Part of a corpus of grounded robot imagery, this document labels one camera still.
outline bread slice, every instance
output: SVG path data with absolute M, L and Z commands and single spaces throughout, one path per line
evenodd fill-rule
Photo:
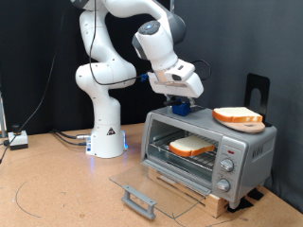
M 263 117 L 245 107 L 216 108 L 212 111 L 213 117 L 223 122 L 262 122 Z
M 189 157 L 212 151 L 215 149 L 215 146 L 197 137 L 196 135 L 190 135 L 186 138 L 171 142 L 169 144 L 169 149 L 175 154 L 183 157 Z

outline wooden block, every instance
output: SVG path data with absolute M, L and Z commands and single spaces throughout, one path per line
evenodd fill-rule
M 204 196 L 202 193 L 161 174 L 153 168 L 149 168 L 149 178 L 193 204 L 200 201 L 197 207 L 214 218 L 219 217 L 227 209 L 228 201 L 212 194 L 209 194 L 202 200 Z

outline wooden table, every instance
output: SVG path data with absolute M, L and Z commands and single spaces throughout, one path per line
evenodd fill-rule
M 253 207 L 219 218 L 197 208 L 178 219 L 157 210 L 155 220 L 138 215 L 109 178 L 141 162 L 143 127 L 122 127 L 130 148 L 113 159 L 88 156 L 53 134 L 30 135 L 28 149 L 8 150 L 0 165 L 0 226 L 303 226 L 302 214 L 264 187 L 260 201 L 249 200 Z

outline oven rack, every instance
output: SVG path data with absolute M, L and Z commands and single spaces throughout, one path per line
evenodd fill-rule
M 217 155 L 217 149 L 218 149 L 218 145 L 219 145 L 219 142 L 217 142 L 215 140 L 211 140 L 211 139 L 208 139 L 201 135 L 195 134 L 199 138 L 207 141 L 208 143 L 213 144 L 215 147 L 215 149 L 213 151 L 205 152 L 205 153 L 199 154 L 197 156 L 183 157 L 183 156 L 177 155 L 169 150 L 170 142 L 172 142 L 176 139 L 185 138 L 192 134 L 193 133 L 188 132 L 188 131 L 178 131 L 176 133 L 173 133 L 169 136 L 166 136 L 164 138 L 161 138 L 159 140 L 156 140 L 156 141 L 150 143 L 150 146 L 157 148 L 159 151 L 165 151 L 165 152 L 169 153 L 170 155 L 177 156 L 178 158 L 186 160 L 187 162 L 190 162 L 201 168 L 205 168 L 209 171 L 213 171 L 213 167 L 214 167 L 216 155 Z

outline power cord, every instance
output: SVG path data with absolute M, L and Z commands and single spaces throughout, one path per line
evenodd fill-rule
M 53 60 L 52 60 L 52 63 L 51 63 L 51 68 L 50 68 L 50 71 L 49 71 L 49 76 L 48 76 L 48 81 L 47 81 L 47 84 L 46 84 L 46 87 L 45 87 L 45 91 L 44 91 L 44 94 L 42 96 L 42 99 L 38 105 L 38 107 L 36 108 L 36 110 L 33 112 L 33 114 L 27 119 L 27 121 L 23 124 L 23 126 L 20 128 L 20 130 L 18 131 L 17 134 L 19 134 L 22 129 L 25 127 L 25 125 L 27 124 L 27 122 L 33 117 L 34 114 L 37 113 L 37 111 L 40 109 L 44 99 L 45 99 L 45 95 L 46 95 L 46 91 L 47 91 L 47 88 L 48 88 L 48 85 L 49 85 L 49 81 L 51 79 L 51 75 L 52 75 L 52 72 L 53 72 L 53 68 L 54 68 L 54 62 L 55 62 L 55 59 L 56 59 L 56 56 L 57 56 L 57 52 L 58 52 L 58 46 L 59 46 L 59 40 L 60 40 L 60 37 L 61 37 L 61 34 L 62 34 L 62 26 L 63 26 L 63 20 L 64 20 L 64 14 L 65 14 L 65 10 L 63 11 L 63 14 L 62 14 L 62 19 L 61 19 L 61 27 L 60 27 L 60 31 L 59 31 L 59 36 L 58 36 L 58 41 L 57 41 L 57 45 L 56 45 L 56 50 L 55 50 L 55 54 L 54 54 L 54 57 L 53 57 Z M 3 152 L 3 155 L 0 159 L 0 164 L 2 164 L 2 161 L 3 161 L 3 158 L 4 156 L 6 155 L 6 152 L 10 146 L 10 144 L 15 140 L 17 135 L 15 135 L 11 141 L 9 141 L 7 147 L 5 148 L 4 152 Z
M 131 78 L 131 79 L 124 79 L 122 81 L 112 82 L 112 83 L 100 83 L 96 80 L 93 69 L 92 69 L 92 49 L 93 49 L 93 44 L 94 44 L 94 41 L 95 41 L 95 38 L 96 38 L 96 29 L 97 29 L 97 1 L 96 0 L 95 0 L 95 10 L 94 10 L 94 12 L 95 12 L 95 31 L 94 31 L 94 38 L 93 38 L 93 41 L 92 41 L 92 44 L 91 44 L 91 49 L 89 51 L 89 67 L 91 69 L 91 73 L 92 73 L 92 76 L 94 78 L 94 81 L 99 85 L 113 85 L 113 84 L 118 84 L 118 83 L 121 83 L 121 82 L 126 82 L 126 81 L 129 81 L 129 80 L 132 80 L 132 79 L 142 78 L 142 76 L 138 76 L 138 77 L 134 77 L 134 78 Z
M 53 129 L 51 132 L 54 132 L 54 133 L 58 133 L 66 138 L 69 138 L 69 139 L 77 139 L 77 136 L 74 136 L 74 135 L 67 135 L 67 134 L 64 134 L 63 132 L 61 131 L 58 131 L 56 129 Z
M 57 135 L 60 139 L 62 139 L 65 143 L 67 144 L 70 144 L 70 145 L 76 145 L 76 146 L 86 146 L 86 143 L 78 143 L 78 144 L 75 144 L 75 143 L 72 143 L 72 142 L 69 142 L 65 139 L 63 139 L 61 136 L 59 136 L 56 132 L 52 131 L 55 135 Z
M 210 67 L 210 65 L 204 60 L 196 60 L 196 61 L 192 61 L 191 63 L 193 64 L 193 63 L 196 63 L 196 62 L 203 62 L 204 64 L 206 64 L 208 66 L 208 77 L 204 78 L 204 79 L 201 79 L 201 81 L 209 79 L 211 77 L 211 67 Z

